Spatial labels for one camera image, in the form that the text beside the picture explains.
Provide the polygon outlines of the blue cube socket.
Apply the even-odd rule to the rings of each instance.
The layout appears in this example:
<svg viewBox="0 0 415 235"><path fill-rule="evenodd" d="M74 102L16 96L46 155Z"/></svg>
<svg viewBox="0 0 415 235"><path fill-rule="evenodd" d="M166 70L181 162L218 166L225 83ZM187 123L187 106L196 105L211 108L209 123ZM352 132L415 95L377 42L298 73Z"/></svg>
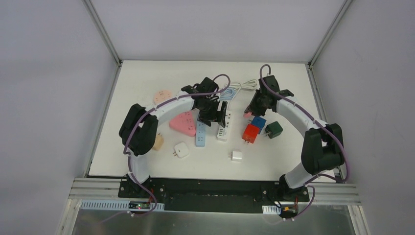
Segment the blue cube socket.
<svg viewBox="0 0 415 235"><path fill-rule="evenodd" d="M262 132L264 126L266 124L266 119L262 118L262 117L254 117L251 121L251 125L259 128L259 134Z"/></svg>

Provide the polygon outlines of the small pink plug adapter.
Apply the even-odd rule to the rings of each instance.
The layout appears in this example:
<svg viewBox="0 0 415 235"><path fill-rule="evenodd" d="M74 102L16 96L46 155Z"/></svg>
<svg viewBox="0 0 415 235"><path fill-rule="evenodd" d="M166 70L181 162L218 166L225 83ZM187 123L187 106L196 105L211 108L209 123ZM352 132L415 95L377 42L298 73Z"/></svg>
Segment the small pink plug adapter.
<svg viewBox="0 0 415 235"><path fill-rule="evenodd" d="M252 116L252 112L247 112L247 113L244 113L243 115L244 118L249 118L251 116Z"/></svg>

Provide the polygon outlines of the pink power strip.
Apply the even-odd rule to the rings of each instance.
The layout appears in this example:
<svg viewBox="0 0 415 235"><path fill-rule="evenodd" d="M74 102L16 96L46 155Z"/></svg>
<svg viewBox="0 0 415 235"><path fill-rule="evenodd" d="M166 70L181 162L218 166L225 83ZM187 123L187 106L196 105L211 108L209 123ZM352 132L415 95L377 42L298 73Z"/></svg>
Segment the pink power strip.
<svg viewBox="0 0 415 235"><path fill-rule="evenodd" d="M191 111L183 112L175 116L172 120L170 120L169 127L186 136L196 136L196 127Z"/></svg>

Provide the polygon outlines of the dark green cube socket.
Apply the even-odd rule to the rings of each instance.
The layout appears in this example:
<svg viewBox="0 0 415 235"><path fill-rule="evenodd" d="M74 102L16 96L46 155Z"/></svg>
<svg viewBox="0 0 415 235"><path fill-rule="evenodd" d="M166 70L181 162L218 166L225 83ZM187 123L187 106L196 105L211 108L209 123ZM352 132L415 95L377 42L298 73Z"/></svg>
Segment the dark green cube socket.
<svg viewBox="0 0 415 235"><path fill-rule="evenodd" d="M274 121L265 127L265 135L270 139L281 135L282 132L283 128L278 121Z"/></svg>

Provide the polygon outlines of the red cube socket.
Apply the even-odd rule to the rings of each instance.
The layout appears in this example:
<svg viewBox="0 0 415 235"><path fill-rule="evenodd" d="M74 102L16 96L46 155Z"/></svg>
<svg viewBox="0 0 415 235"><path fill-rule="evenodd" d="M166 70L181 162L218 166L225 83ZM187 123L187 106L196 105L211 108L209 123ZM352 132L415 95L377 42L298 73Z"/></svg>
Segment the red cube socket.
<svg viewBox="0 0 415 235"><path fill-rule="evenodd" d="M242 140L247 143L254 143L256 137L260 133L260 130L261 130L260 128L252 124L248 124L242 134Z"/></svg>

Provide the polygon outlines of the white charger plug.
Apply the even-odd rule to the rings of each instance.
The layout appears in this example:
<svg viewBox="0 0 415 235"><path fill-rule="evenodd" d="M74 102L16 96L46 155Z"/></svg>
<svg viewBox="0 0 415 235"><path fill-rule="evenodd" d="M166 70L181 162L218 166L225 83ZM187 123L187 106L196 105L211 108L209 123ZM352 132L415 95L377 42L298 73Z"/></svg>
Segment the white charger plug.
<svg viewBox="0 0 415 235"><path fill-rule="evenodd" d="M173 155L178 157L179 159L187 157L189 154L190 154L190 151L185 142L178 143L177 145L174 146Z"/></svg>

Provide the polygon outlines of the small white usb charger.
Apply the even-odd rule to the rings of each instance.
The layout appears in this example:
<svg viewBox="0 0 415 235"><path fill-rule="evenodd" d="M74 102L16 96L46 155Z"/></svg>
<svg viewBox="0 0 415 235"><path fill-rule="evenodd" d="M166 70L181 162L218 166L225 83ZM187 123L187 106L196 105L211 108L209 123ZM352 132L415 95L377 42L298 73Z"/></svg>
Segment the small white usb charger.
<svg viewBox="0 0 415 235"><path fill-rule="evenodd" d="M231 160L234 162L240 162L243 159L243 154L241 151L233 150L231 152Z"/></svg>

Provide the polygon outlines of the round pink socket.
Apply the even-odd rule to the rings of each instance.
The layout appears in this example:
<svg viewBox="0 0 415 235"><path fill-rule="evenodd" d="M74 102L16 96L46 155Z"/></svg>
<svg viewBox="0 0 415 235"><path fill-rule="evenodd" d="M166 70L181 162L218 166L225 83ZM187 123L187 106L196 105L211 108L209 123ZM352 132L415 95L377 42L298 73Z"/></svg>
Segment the round pink socket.
<svg viewBox="0 0 415 235"><path fill-rule="evenodd" d="M153 102L155 104L163 103L164 101L172 98L173 94L169 90L160 90L157 91L153 96Z"/></svg>

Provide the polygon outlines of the beige cube plug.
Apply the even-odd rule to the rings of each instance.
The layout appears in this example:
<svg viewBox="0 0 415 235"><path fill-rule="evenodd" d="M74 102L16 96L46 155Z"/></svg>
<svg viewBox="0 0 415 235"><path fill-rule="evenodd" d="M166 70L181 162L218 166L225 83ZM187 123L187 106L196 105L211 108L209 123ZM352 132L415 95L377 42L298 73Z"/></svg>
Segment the beige cube plug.
<svg viewBox="0 0 415 235"><path fill-rule="evenodd" d="M161 134L157 134L152 149L159 151L164 144L164 138Z"/></svg>

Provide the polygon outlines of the light blue power strip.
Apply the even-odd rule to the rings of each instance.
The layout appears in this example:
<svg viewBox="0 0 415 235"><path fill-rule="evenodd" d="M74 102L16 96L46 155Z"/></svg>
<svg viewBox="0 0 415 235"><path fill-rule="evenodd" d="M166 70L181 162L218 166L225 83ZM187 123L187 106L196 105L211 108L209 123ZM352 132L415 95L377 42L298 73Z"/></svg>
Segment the light blue power strip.
<svg viewBox="0 0 415 235"><path fill-rule="evenodd" d="M200 121L196 121L195 146L205 147L206 145L206 125Z"/></svg>

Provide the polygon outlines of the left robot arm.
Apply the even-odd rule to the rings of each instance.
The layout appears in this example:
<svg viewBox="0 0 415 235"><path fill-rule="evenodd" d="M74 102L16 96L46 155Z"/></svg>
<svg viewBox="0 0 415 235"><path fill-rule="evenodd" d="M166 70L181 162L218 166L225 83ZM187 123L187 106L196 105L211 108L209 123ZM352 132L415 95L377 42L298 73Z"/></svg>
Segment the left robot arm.
<svg viewBox="0 0 415 235"><path fill-rule="evenodd" d="M201 83L182 87L176 96L152 108L137 103L130 107L118 135L124 146L123 153L128 157L127 175L132 180L132 194L137 198L153 194L146 182L150 175L142 161L155 144L158 126L181 113L197 109L199 122L206 126L216 122L225 127L228 103L221 102L219 95L228 89L230 84L229 80L226 86L220 89L215 79L205 77Z"/></svg>

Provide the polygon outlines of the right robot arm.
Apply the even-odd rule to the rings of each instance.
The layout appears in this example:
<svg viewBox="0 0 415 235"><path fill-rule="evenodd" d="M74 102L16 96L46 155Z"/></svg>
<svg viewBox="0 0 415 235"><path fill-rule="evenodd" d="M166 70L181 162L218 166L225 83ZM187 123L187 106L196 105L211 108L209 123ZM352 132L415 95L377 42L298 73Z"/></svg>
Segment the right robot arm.
<svg viewBox="0 0 415 235"><path fill-rule="evenodd" d="M342 129L314 118L289 90L281 90L273 75L259 79L259 89L245 112L264 116L268 109L288 120L302 135L300 163L279 179L277 195L291 200L306 184L346 163Z"/></svg>

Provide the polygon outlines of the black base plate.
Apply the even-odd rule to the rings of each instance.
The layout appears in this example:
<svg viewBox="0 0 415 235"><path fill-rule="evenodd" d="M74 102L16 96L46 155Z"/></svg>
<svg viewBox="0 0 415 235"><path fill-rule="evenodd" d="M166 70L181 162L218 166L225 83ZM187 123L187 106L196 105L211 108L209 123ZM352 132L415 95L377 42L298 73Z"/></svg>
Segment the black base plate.
<svg viewBox="0 0 415 235"><path fill-rule="evenodd" d="M299 203L308 203L305 187L289 189L279 181L238 181L149 178L141 186L129 176L120 181L119 198L157 203L158 211L262 213L266 206L297 209Z"/></svg>

